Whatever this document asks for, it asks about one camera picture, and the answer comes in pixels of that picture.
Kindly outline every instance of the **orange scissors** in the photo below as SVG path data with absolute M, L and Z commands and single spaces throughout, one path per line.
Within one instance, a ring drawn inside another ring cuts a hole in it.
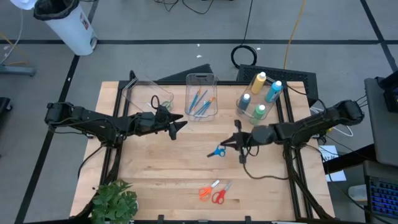
M 213 203 L 217 203 L 217 204 L 222 204 L 224 203 L 224 195 L 225 192 L 229 189 L 229 187 L 231 186 L 232 182 L 228 183 L 225 188 L 219 192 L 216 192 L 213 194 L 213 197 L 211 198 L 211 201 Z
M 220 182 L 220 180 L 216 180 L 210 187 L 202 187 L 199 189 L 199 199 L 202 202 L 205 202 L 209 200 L 210 195 L 211 195 L 211 190 L 217 186 L 217 184 Z

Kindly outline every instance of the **wooden tabletop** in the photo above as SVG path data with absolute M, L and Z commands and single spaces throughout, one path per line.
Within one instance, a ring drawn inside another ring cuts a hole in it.
M 302 82 L 289 82 L 292 88 L 305 92 Z M 96 111 L 112 115 L 118 82 L 103 82 L 99 93 Z M 185 114 L 185 86 L 162 86 L 174 94 L 172 113 Z M 253 180 L 244 172 L 239 163 L 238 152 L 227 149 L 225 157 L 206 155 L 215 150 L 223 140 L 236 131 L 236 99 L 245 86 L 217 86 L 218 113 L 213 121 L 189 121 L 177 133 L 177 140 L 171 141 L 168 133 L 146 136 L 130 136 L 123 144 L 123 154 L 119 168 L 119 178 L 132 183 L 130 190 L 137 193 L 139 211 L 135 220 L 156 220 L 164 215 L 166 220 L 295 220 L 288 180 Z M 289 90 L 294 119 L 310 115 L 307 99 Z M 129 114 L 137 112 L 131 106 Z M 250 132 L 252 125 L 242 121 L 243 131 Z M 261 124 L 278 123 L 274 106 Z M 315 140 L 309 145 L 318 147 Z M 85 157 L 99 147 L 97 139 L 88 140 Z M 257 157 L 248 157 L 247 168 L 254 176 L 275 175 L 287 177 L 282 148 L 276 144 L 261 146 Z M 319 153 L 311 148 L 303 148 L 302 159 L 308 189 L 325 209 L 334 216 L 330 194 Z M 90 201 L 100 182 L 105 150 L 93 156 L 82 168 L 70 215 L 76 215 Z M 201 202 L 200 187 L 211 185 L 216 179 L 220 183 L 213 192 L 222 190 L 232 181 L 222 205 L 211 200 Z M 301 214 L 305 217 L 302 194 L 297 187 Z

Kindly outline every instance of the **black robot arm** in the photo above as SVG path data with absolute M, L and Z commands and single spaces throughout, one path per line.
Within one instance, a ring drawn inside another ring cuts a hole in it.
M 355 101 L 341 101 L 335 106 L 294 123 L 260 125 L 252 129 L 251 133 L 241 131 L 240 121 L 235 121 L 238 129 L 232 137 L 220 143 L 222 146 L 233 147 L 243 155 L 243 148 L 262 146 L 271 143 L 284 144 L 289 142 L 293 147 L 301 147 L 315 134 L 325 134 L 326 131 L 338 124 L 347 126 L 362 122 L 364 114 Z
M 117 147 L 131 135 L 143 136 L 157 134 L 159 131 L 168 131 L 171 140 L 175 140 L 177 131 L 187 123 L 175 122 L 183 115 L 172 114 L 162 105 L 155 108 L 156 114 L 142 112 L 118 118 L 73 106 L 71 103 L 49 103 L 47 109 L 45 123 L 49 128 L 75 128 L 83 134 L 96 136 L 107 147 Z

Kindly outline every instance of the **potted plant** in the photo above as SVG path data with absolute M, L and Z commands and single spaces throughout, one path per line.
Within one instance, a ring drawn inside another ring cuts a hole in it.
M 104 224 L 109 219 L 110 224 L 127 224 L 138 211 L 137 195 L 126 191 L 131 185 L 123 180 L 117 180 L 109 185 L 100 185 L 98 195 L 93 199 L 91 221 L 94 224 Z

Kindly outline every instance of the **clear plastic container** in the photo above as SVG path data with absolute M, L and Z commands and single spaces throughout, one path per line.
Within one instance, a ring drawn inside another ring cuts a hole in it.
M 190 121 L 211 121 L 218 112 L 217 77 L 213 74 L 187 75 L 185 114 Z
M 262 120 L 264 120 L 270 110 L 272 109 L 273 105 L 275 104 L 275 101 L 272 103 L 268 103 L 266 101 L 266 95 L 268 91 L 271 89 L 271 85 L 275 82 L 275 80 L 267 77 L 266 81 L 264 82 L 260 92 L 258 94 L 254 94 L 251 91 L 251 87 L 253 86 L 254 81 L 256 80 L 257 75 L 253 78 L 251 83 L 248 85 L 248 87 L 245 89 L 245 91 L 242 93 L 241 97 L 236 100 L 236 114 L 240 116 L 242 119 L 249 121 L 253 125 L 258 125 Z M 239 108 L 239 102 L 241 101 L 241 98 L 245 95 L 249 94 L 250 95 L 250 102 L 248 104 L 248 107 L 245 110 L 241 110 Z M 254 110 L 259 106 L 259 105 L 264 105 L 265 106 L 265 113 L 261 117 L 255 117 L 254 116 Z
M 129 95 L 129 101 L 142 112 L 156 112 L 151 105 L 154 95 L 159 98 L 159 103 L 169 111 L 173 110 L 174 95 L 166 91 L 158 84 L 151 81 L 146 75 L 136 75 L 123 89 L 123 97 Z M 154 106 L 157 107 L 157 100 L 154 99 Z

